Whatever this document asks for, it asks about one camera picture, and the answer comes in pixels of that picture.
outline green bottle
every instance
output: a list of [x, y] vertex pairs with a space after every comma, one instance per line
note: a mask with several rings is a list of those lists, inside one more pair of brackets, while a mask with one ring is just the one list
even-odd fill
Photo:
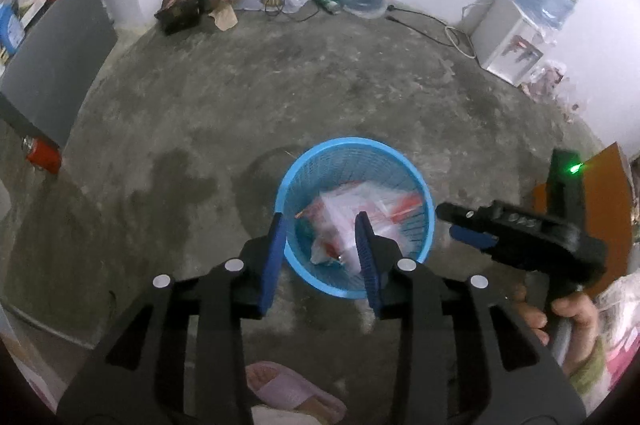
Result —
[[342, 8], [340, 8], [340, 5], [336, 0], [314, 0], [314, 1], [316, 1], [319, 5], [321, 5], [322, 8], [327, 10], [331, 15], [337, 15], [338, 13], [340, 13], [340, 11], [342, 11]]

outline blue plastic basket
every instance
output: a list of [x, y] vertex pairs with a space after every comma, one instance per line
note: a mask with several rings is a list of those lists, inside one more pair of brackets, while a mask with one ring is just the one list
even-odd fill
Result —
[[284, 255], [291, 267], [311, 286], [346, 299], [364, 299], [367, 294], [361, 275], [352, 276], [339, 264], [311, 264], [313, 236], [308, 222], [296, 219], [320, 192], [328, 192], [350, 181], [372, 181], [399, 190], [416, 191], [422, 207], [402, 224], [402, 233], [414, 245], [409, 254], [423, 262], [431, 242], [435, 213], [433, 201], [420, 172], [401, 153], [364, 138], [338, 138], [308, 150], [291, 166], [276, 198], [276, 212], [287, 221]]

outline human hand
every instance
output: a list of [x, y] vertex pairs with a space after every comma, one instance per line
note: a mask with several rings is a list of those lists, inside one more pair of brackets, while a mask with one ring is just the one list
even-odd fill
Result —
[[[525, 302], [526, 296], [526, 288], [519, 286], [514, 295], [516, 310], [540, 341], [546, 345], [549, 342], [549, 335], [542, 330], [546, 326], [546, 315], [539, 309], [529, 306]], [[569, 318], [574, 322], [569, 348], [562, 365], [564, 373], [571, 375], [593, 352], [600, 331], [598, 309], [583, 292], [558, 299], [551, 303], [551, 308], [556, 315]]]

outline brown paper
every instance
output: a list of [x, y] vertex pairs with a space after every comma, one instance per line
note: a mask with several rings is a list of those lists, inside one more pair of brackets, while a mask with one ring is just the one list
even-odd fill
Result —
[[216, 26], [221, 31], [226, 31], [238, 24], [234, 7], [231, 2], [226, 0], [219, 0], [214, 10], [209, 13], [209, 16], [216, 20]]

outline orange wooden panel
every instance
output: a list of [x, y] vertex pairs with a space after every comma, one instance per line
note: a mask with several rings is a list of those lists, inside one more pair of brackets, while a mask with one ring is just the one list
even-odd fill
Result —
[[[590, 235], [607, 243], [607, 272], [587, 293], [594, 297], [615, 280], [626, 275], [632, 243], [632, 198], [617, 143], [584, 164], [582, 169], [586, 229]], [[532, 191], [533, 210], [546, 213], [546, 183]]]

